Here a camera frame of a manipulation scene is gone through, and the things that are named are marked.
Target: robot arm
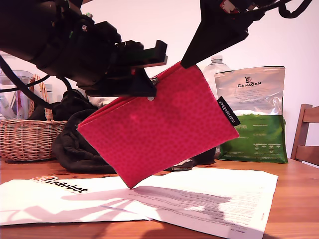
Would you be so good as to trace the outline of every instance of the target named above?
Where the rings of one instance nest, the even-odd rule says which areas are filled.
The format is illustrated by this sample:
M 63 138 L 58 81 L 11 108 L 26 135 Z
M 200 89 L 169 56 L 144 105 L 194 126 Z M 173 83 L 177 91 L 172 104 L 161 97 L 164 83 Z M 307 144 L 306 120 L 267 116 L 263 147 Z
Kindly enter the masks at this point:
M 312 0 L 304 0 L 293 13 L 286 9 L 289 1 L 200 0 L 202 21 L 182 66 L 244 40 L 248 27 L 266 11 L 278 7 L 281 16 L 294 18 Z M 108 22 L 95 24 L 90 14 L 83 15 L 81 4 L 82 0 L 1 0 L 0 50 L 50 76 L 76 81 L 90 96 L 155 96 L 144 67 L 165 64 L 167 45 L 158 40 L 155 48 L 144 50 L 139 42 L 121 42 Z

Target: white wall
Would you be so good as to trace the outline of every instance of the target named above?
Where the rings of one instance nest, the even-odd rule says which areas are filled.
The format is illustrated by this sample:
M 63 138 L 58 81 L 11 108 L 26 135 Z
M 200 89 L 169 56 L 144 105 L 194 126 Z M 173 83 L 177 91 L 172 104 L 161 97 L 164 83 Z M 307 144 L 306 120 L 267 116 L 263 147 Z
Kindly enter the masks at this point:
M 295 10 L 302 0 L 293 0 L 288 9 Z M 286 67 L 284 91 L 284 117 L 286 119 L 286 145 L 290 156 L 295 136 L 300 105 L 319 106 L 319 1 L 296 19 L 283 19 L 278 10 L 266 13 L 260 22 L 252 24 L 246 40 L 221 54 L 232 69 L 265 65 Z M 122 40 L 135 40 L 145 48 L 154 47 L 157 39 L 168 44 L 166 66 L 147 68 L 153 76 L 180 61 L 200 23 L 199 0 L 94 0 L 82 6 L 82 12 L 90 12 L 96 22 L 108 21 L 122 36 Z M 198 64 L 203 69 L 206 59 Z M 15 69 L 29 70 L 41 76 L 27 62 L 17 60 Z M 60 81 L 50 79 L 56 99 L 65 87 Z M 319 125 L 312 125 L 308 145 L 319 144 Z

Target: pet food bag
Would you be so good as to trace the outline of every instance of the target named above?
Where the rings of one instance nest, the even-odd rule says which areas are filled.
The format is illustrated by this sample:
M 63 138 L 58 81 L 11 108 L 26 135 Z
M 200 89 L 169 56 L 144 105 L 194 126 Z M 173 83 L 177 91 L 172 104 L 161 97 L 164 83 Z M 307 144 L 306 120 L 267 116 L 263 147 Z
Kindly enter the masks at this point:
M 221 145 L 221 160 L 287 163 L 285 68 L 266 66 L 215 74 L 217 93 L 237 115 L 240 137 Z

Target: basket handle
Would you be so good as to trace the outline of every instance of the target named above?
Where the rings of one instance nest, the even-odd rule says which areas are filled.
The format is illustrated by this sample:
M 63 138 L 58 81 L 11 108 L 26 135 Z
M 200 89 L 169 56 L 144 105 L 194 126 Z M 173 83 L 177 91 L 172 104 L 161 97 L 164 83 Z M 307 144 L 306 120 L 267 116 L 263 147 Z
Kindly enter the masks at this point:
M 30 80 L 30 83 L 33 83 L 35 80 L 40 80 L 41 78 L 38 76 L 38 75 L 33 75 L 31 80 Z M 48 95 L 47 95 L 47 91 L 46 91 L 46 88 L 45 88 L 45 85 L 43 82 L 40 82 L 39 83 L 39 86 L 40 86 L 40 89 L 41 89 L 41 95 L 42 95 L 42 98 L 46 101 L 46 102 L 49 102 L 49 99 L 48 99 Z M 34 86 L 30 86 L 29 88 L 32 92 L 34 92 Z M 29 116 L 31 116 L 31 114 L 33 113 L 34 111 L 34 102 L 32 100 L 30 100 L 29 102 Z M 53 120 L 53 114 L 52 114 L 52 110 L 50 109 L 47 109 L 47 108 L 44 108 L 44 113 L 45 113 L 45 118 L 46 118 L 46 121 L 51 121 Z

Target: wicker basket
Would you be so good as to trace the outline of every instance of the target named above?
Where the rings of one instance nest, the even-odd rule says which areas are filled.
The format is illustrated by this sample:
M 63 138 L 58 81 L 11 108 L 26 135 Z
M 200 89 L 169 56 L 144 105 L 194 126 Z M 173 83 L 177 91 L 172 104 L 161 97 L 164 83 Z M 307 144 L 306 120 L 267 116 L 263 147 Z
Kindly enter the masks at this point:
M 34 75 L 31 82 L 38 80 Z M 48 102 L 44 84 L 39 83 L 43 99 Z M 29 115 L 34 111 L 30 101 Z M 11 161 L 36 161 L 54 158 L 52 143 L 67 121 L 54 121 L 52 111 L 45 109 L 46 121 L 0 119 L 0 158 Z

